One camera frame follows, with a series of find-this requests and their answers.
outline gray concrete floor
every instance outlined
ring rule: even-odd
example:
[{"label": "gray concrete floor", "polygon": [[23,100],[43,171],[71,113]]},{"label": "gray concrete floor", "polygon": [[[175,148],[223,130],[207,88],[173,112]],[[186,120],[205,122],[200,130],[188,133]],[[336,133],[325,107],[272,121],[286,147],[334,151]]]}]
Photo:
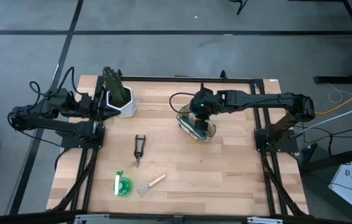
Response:
[{"label": "gray concrete floor", "polygon": [[[77,0],[0,0],[0,29],[68,29]],[[85,1],[77,30],[352,30],[342,3],[249,1],[240,16],[237,4],[220,0]],[[49,87],[65,40],[63,35],[0,35],[0,215],[9,197],[30,139],[15,133],[6,115],[15,105],[33,102],[28,82]],[[276,78],[283,92],[311,96],[317,111],[334,107],[327,99],[333,89],[316,85],[317,75],[352,73],[352,38],[253,36],[74,36],[64,68],[80,75],[97,75],[103,66],[120,68],[125,75]],[[336,85],[352,92],[352,85]],[[352,110],[352,103],[336,113]],[[323,125],[331,132],[352,128],[352,115]],[[307,138],[323,136],[308,131]],[[60,142],[46,131],[44,139]],[[327,147],[327,140],[319,144]],[[306,146],[299,140],[300,148]],[[352,150],[352,139],[336,139],[333,152]],[[58,148],[42,142],[22,203],[21,212],[41,212],[50,192]],[[310,213],[316,217],[348,220],[325,198],[305,189]]]}]

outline wooden tabletop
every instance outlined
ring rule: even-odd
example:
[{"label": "wooden tabletop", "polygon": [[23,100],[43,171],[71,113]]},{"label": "wooden tabletop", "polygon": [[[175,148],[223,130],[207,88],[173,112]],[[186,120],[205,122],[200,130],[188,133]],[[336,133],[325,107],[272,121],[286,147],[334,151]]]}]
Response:
[{"label": "wooden tabletop", "polygon": [[[96,80],[97,76],[81,76],[78,91],[93,94]],[[280,93],[277,80],[264,80],[264,84],[266,93]],[[253,109],[211,116],[217,126],[216,134],[209,142],[198,142],[179,128],[176,113],[169,106],[169,96],[176,92],[196,93],[199,83],[123,82],[123,85],[133,89],[137,111],[132,118],[115,117],[104,122],[106,134],[98,153],[90,212],[269,215],[261,158],[253,135],[256,127]],[[205,87],[250,93],[248,84],[206,83]],[[176,96],[173,104],[179,109],[190,100],[191,96]],[[283,109],[269,111],[272,123],[285,115]],[[145,134],[147,138],[139,168],[133,156],[137,134]],[[59,160],[47,208],[56,206],[74,184],[80,155],[81,149],[71,149]],[[278,157],[286,191],[301,210],[308,212],[295,159],[286,153],[278,153]],[[123,170],[123,176],[133,181],[134,190],[128,197],[114,195],[117,170]],[[136,189],[162,174],[167,177],[140,198]],[[78,208],[84,192],[83,186]],[[276,192],[273,187],[276,210],[280,212]]]}]

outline yellow cable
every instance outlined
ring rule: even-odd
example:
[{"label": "yellow cable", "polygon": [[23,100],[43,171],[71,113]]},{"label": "yellow cable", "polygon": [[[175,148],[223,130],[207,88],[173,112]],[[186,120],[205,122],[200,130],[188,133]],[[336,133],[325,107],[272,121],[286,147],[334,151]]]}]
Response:
[{"label": "yellow cable", "polygon": [[341,108],[343,105],[349,103],[350,101],[352,101],[352,99],[347,100],[346,102],[342,103],[341,105],[339,105],[339,106],[337,106],[337,107],[334,107],[334,108],[330,109],[329,111],[326,111],[326,112],[317,112],[317,111],[316,111],[315,114],[317,114],[317,115],[324,115],[324,114],[331,113],[332,111]]}]

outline green plant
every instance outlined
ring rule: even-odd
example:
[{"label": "green plant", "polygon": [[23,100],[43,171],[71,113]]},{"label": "green plant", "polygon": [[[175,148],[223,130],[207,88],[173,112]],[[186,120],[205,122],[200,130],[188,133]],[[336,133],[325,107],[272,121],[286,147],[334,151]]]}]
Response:
[{"label": "green plant", "polygon": [[107,66],[103,68],[103,75],[106,82],[106,89],[109,90],[112,97],[112,103],[122,105],[125,104],[127,95],[124,87],[122,86],[119,74]]}]

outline white pot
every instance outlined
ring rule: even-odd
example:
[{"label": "white pot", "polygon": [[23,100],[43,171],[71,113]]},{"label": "white pot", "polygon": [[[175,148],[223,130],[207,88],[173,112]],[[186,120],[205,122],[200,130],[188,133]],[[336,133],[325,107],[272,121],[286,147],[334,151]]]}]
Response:
[{"label": "white pot", "polygon": [[111,93],[109,91],[107,91],[107,106],[114,108],[116,110],[119,110],[121,112],[121,114],[118,115],[120,118],[128,118],[128,117],[133,116],[133,114],[137,108],[132,89],[127,86],[124,86],[124,88],[128,89],[131,92],[131,100],[121,108],[118,108],[116,106],[111,105],[111,103],[109,101],[109,97],[110,97]]}]

